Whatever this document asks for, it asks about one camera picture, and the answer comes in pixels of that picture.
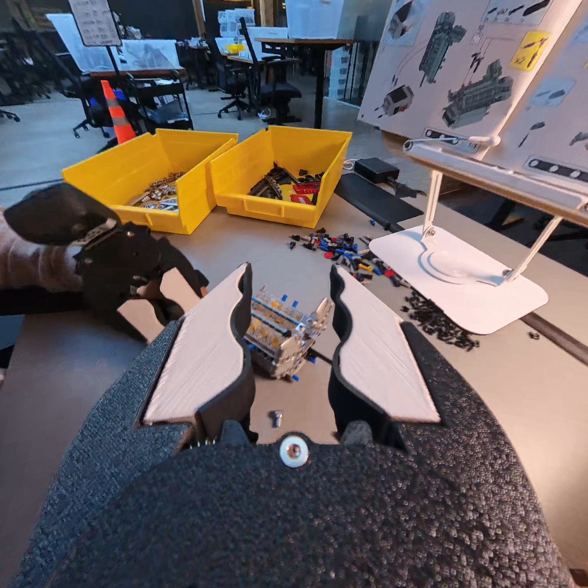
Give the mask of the white booklet stand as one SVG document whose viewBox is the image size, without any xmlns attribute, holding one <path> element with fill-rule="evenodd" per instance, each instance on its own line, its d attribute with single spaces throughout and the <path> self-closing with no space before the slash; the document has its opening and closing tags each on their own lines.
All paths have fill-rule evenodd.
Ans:
<svg viewBox="0 0 588 588">
<path fill-rule="evenodd" d="M 522 277 L 556 227 L 566 219 L 587 225 L 587 171 L 544 162 L 539 172 L 516 172 L 452 152 L 444 138 L 409 139 L 403 153 L 431 169 L 423 223 L 370 242 L 371 252 L 431 300 L 455 324 L 492 334 L 548 303 L 539 285 Z M 553 219 L 514 268 L 435 225 L 443 176 L 487 189 Z"/>
</svg>

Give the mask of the white sign board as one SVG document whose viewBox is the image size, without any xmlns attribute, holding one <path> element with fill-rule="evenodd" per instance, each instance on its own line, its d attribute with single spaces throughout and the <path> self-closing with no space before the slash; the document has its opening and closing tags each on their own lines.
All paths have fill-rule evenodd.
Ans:
<svg viewBox="0 0 588 588">
<path fill-rule="evenodd" d="M 85 47 L 121 47 L 122 40 L 109 1 L 68 1 Z"/>
</svg>

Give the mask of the yellow plastic bin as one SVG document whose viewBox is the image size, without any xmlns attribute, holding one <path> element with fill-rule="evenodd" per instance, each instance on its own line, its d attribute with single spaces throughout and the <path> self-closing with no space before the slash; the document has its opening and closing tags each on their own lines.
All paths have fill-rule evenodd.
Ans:
<svg viewBox="0 0 588 588">
<path fill-rule="evenodd" d="M 157 129 L 65 168 L 62 175 L 65 182 L 114 210 L 124 223 L 190 235 L 217 205 L 210 163 L 238 140 L 234 133 Z M 171 173 L 182 174 L 177 180 L 177 210 L 130 204 Z"/>
<path fill-rule="evenodd" d="M 228 213 L 269 222 L 315 228 L 339 182 L 352 133 L 349 131 L 269 126 L 238 143 L 210 164 L 216 202 Z M 304 169 L 322 173 L 316 203 L 282 187 L 283 199 L 251 195 L 276 164 L 291 174 Z"/>
</svg>

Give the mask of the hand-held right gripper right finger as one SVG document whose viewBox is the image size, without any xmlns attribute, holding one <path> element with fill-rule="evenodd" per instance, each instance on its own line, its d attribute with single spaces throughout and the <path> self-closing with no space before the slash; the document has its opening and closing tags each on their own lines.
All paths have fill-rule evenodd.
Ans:
<svg viewBox="0 0 588 588">
<path fill-rule="evenodd" d="M 330 270 L 334 394 L 349 392 L 392 421 L 440 423 L 403 320 L 340 266 Z"/>
</svg>

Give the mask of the background table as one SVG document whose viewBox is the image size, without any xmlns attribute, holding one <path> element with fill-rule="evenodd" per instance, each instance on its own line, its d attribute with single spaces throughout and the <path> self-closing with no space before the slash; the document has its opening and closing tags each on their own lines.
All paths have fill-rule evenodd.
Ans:
<svg viewBox="0 0 588 588">
<path fill-rule="evenodd" d="M 327 51 L 335 51 L 343 47 L 352 47 L 353 39 L 292 39 L 292 38 L 260 38 L 255 41 L 261 43 L 262 50 L 285 58 L 291 54 L 293 48 L 308 48 L 311 52 L 311 61 L 315 66 L 315 106 L 313 128 L 322 127 L 323 100 L 325 95 L 325 64 Z"/>
</svg>

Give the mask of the pile of black pins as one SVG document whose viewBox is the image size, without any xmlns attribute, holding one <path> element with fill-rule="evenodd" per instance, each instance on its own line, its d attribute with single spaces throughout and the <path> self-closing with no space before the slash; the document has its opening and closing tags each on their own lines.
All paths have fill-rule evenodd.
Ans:
<svg viewBox="0 0 588 588">
<path fill-rule="evenodd" d="M 441 308 L 416 290 L 412 289 L 404 300 L 401 311 L 425 334 L 466 352 L 480 346 L 480 342 L 469 331 L 458 326 Z"/>
</svg>

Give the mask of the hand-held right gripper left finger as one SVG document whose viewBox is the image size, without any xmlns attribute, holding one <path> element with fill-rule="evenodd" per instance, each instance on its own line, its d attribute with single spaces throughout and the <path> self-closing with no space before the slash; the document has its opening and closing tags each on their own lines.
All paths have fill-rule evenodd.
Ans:
<svg viewBox="0 0 588 588">
<path fill-rule="evenodd" d="M 255 397 L 252 266 L 241 264 L 181 320 L 143 415 L 144 424 L 221 428 L 248 420 Z"/>
</svg>

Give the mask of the person's left forearm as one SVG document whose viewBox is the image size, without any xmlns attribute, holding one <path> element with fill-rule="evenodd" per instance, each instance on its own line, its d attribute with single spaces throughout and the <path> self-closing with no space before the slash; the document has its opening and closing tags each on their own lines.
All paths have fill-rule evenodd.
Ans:
<svg viewBox="0 0 588 588">
<path fill-rule="evenodd" d="M 87 308 L 73 253 L 26 241 L 1 214 L 1 316 Z"/>
</svg>

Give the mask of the black and red brick parts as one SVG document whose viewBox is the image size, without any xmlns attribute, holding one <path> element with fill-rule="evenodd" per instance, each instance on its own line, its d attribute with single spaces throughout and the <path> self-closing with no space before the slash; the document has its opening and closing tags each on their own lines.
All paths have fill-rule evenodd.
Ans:
<svg viewBox="0 0 588 588">
<path fill-rule="evenodd" d="M 286 168 L 273 165 L 253 187 L 248 195 L 259 198 L 278 200 L 316 206 L 324 172 L 311 175 L 301 169 L 298 175 Z"/>
</svg>

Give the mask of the grey brick engine model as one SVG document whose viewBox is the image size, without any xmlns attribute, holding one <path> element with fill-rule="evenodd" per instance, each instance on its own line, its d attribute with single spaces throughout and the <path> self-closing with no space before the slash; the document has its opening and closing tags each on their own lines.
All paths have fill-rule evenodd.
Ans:
<svg viewBox="0 0 588 588">
<path fill-rule="evenodd" d="M 299 381 L 299 371 L 314 363 L 315 344 L 326 330 L 334 303 L 323 298 L 312 312 L 298 301 L 276 297 L 263 285 L 251 298 L 251 324 L 244 340 L 254 364 L 268 377 Z"/>
</svg>

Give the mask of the pile of grey brick parts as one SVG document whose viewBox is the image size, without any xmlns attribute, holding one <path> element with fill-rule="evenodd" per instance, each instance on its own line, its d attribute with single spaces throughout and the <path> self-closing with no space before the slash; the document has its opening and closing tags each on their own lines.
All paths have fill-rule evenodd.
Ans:
<svg viewBox="0 0 588 588">
<path fill-rule="evenodd" d="M 183 175 L 182 172 L 172 172 L 152 182 L 143 192 L 133 196 L 126 205 L 146 210 L 178 212 L 178 181 Z"/>
</svg>

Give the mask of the black power adapter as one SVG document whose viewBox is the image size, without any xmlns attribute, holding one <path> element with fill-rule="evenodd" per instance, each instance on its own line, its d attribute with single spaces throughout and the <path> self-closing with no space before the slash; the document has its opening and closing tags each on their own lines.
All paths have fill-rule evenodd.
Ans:
<svg viewBox="0 0 588 588">
<path fill-rule="evenodd" d="M 353 171 L 373 184 L 395 182 L 400 174 L 396 166 L 379 158 L 357 159 Z"/>
</svg>

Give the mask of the pile of colourful brick parts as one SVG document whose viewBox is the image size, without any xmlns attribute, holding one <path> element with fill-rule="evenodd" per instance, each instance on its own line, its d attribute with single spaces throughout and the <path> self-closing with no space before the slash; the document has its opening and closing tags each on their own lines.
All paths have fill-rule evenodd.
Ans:
<svg viewBox="0 0 588 588">
<path fill-rule="evenodd" d="M 357 238 L 347 232 L 329 233 L 320 228 L 305 234 L 293 233 L 287 236 L 286 244 L 291 251 L 299 248 L 320 255 L 364 285 L 381 278 L 395 288 L 410 288 L 401 275 L 371 251 L 371 241 L 370 236 Z"/>
</svg>

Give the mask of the clear plastic storage box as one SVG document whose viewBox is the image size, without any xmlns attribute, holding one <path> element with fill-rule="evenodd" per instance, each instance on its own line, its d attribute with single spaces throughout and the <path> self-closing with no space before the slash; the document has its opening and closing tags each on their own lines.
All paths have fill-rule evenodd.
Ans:
<svg viewBox="0 0 588 588">
<path fill-rule="evenodd" d="M 344 1 L 285 1 L 289 38 L 346 38 L 341 25 L 344 4 Z"/>
</svg>

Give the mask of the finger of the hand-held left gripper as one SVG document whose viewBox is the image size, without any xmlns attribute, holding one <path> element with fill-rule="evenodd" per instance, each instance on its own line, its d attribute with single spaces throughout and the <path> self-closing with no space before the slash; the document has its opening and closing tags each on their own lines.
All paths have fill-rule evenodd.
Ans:
<svg viewBox="0 0 588 588">
<path fill-rule="evenodd" d="M 118 314 L 146 343 L 151 343 L 169 324 L 168 305 L 164 298 L 129 299 L 118 307 Z"/>
<path fill-rule="evenodd" d="M 166 271 L 160 282 L 162 310 L 166 318 L 181 318 L 200 303 L 205 295 L 205 284 L 198 272 L 189 275 L 189 282 L 178 268 Z"/>
</svg>

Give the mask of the instruction booklet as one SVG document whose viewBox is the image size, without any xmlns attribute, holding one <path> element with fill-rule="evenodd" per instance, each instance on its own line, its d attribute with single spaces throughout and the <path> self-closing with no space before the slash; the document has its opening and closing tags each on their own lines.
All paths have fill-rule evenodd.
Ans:
<svg viewBox="0 0 588 588">
<path fill-rule="evenodd" d="M 358 119 L 414 163 L 587 224 L 587 1 L 394 1 Z"/>
</svg>

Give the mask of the orange traffic cone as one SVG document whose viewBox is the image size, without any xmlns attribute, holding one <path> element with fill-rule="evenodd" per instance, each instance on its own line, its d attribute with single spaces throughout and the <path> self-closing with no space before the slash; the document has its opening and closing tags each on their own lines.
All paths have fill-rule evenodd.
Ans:
<svg viewBox="0 0 588 588">
<path fill-rule="evenodd" d="M 136 137 L 135 130 L 126 117 L 110 83 L 107 80 L 102 79 L 100 80 L 100 84 L 111 116 L 117 144 L 121 145 L 134 139 Z"/>
</svg>

